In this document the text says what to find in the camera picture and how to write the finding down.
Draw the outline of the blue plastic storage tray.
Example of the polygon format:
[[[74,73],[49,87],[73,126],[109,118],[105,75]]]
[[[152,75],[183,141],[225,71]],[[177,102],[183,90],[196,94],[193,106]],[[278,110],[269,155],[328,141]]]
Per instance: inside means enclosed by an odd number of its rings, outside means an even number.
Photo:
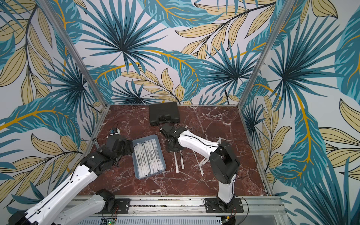
[[[135,147],[136,145],[138,146],[138,149],[139,149],[139,152],[140,152],[140,148],[139,148],[139,144],[142,143],[144,145],[144,148],[147,152],[147,157],[148,157],[148,160],[149,160],[149,164],[151,165],[151,174],[149,176],[146,176],[142,179],[145,179],[145,178],[148,178],[148,177],[151,177],[151,176],[154,176],[154,175],[157,175],[157,174],[160,174],[160,173],[163,173],[164,171],[158,171],[158,172],[154,172],[154,167],[152,166],[152,161],[151,161],[151,155],[149,153],[149,149],[146,145],[146,141],[150,141],[152,143],[152,139],[155,139],[156,142],[157,142],[157,146],[158,148],[160,149],[160,155],[163,159],[163,162],[164,162],[164,166],[165,166],[165,170],[166,170],[166,163],[165,163],[165,160],[164,160],[164,156],[163,156],[163,153],[162,153],[162,150],[161,150],[161,146],[160,146],[160,142],[159,142],[159,139],[158,139],[158,136],[157,135],[151,135],[151,136],[146,136],[146,137],[143,137],[143,138],[139,138],[139,139],[136,139],[133,141],[133,146]],[[135,173],[135,177],[139,180],[142,180],[141,178],[139,178],[139,173],[138,173],[138,164],[137,164],[137,159],[136,159],[136,155],[135,155],[135,150],[134,152],[132,153],[132,158],[133,158],[133,165],[134,165],[134,173]]]

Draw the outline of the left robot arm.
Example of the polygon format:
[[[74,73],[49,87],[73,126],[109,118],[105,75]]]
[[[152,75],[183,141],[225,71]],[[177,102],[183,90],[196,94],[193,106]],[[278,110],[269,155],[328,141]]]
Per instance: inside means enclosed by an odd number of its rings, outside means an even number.
[[[117,166],[121,158],[134,152],[133,142],[119,134],[112,134],[104,145],[84,157],[72,174],[47,197],[27,211],[17,211],[8,220],[10,225],[75,225],[95,214],[115,214],[119,208],[115,197],[102,189],[84,203],[67,211],[64,208],[87,185],[102,173]]]

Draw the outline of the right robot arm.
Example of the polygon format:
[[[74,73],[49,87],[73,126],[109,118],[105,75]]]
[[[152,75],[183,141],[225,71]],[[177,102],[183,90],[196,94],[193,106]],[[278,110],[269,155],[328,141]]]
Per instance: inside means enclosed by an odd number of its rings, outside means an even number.
[[[212,172],[218,180],[217,199],[224,205],[230,205],[235,198],[235,179],[240,167],[230,143],[211,142],[184,127],[169,124],[163,125],[160,132],[166,138],[168,152],[180,152],[187,148],[209,160]]]

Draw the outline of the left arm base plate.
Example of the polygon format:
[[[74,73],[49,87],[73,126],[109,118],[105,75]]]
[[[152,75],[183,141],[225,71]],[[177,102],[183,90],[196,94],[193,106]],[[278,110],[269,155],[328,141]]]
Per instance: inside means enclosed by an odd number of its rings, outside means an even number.
[[[129,198],[106,200],[103,210],[98,214],[128,214],[129,206]]]

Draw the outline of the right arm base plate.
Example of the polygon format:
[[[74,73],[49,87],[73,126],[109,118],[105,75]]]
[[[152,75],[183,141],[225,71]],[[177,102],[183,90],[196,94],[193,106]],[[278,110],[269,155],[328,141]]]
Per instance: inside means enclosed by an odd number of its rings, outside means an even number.
[[[230,203],[224,203],[219,198],[205,198],[203,204],[206,213],[243,213],[243,205],[240,198],[234,198]]]

